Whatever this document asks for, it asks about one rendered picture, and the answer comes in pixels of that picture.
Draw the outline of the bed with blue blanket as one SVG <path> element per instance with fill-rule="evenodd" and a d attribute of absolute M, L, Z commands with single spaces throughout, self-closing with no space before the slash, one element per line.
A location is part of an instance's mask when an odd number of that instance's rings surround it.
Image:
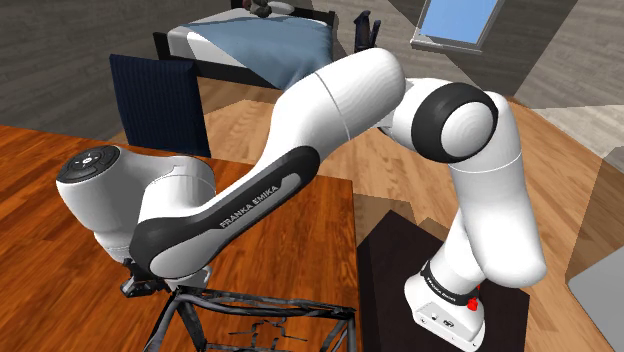
<path fill-rule="evenodd" d="M 333 61 L 336 14 L 271 1 L 261 18 L 230 0 L 231 8 L 153 40 L 161 60 L 189 60 L 204 78 L 286 90 Z"/>

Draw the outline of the dark blue chair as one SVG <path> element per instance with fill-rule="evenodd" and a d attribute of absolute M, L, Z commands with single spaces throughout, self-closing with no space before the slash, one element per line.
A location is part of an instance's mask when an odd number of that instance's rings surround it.
<path fill-rule="evenodd" d="M 133 146 L 211 155 L 191 61 L 109 56 L 118 111 Z"/>

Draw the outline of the grey framed window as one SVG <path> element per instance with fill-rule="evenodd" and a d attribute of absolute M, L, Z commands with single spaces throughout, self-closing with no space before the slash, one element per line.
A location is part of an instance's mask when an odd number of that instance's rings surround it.
<path fill-rule="evenodd" d="M 481 54 L 505 0 L 425 0 L 414 49 Z"/>

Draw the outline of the brown wooden table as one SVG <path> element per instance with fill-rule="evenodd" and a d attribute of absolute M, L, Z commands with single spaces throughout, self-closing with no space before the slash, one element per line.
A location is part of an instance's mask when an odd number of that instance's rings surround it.
<path fill-rule="evenodd" d="M 90 139 L 0 125 L 0 352 L 142 352 L 167 296 L 128 299 L 128 271 L 55 179 Z M 319 176 L 212 262 L 217 290 L 359 304 L 352 184 Z"/>

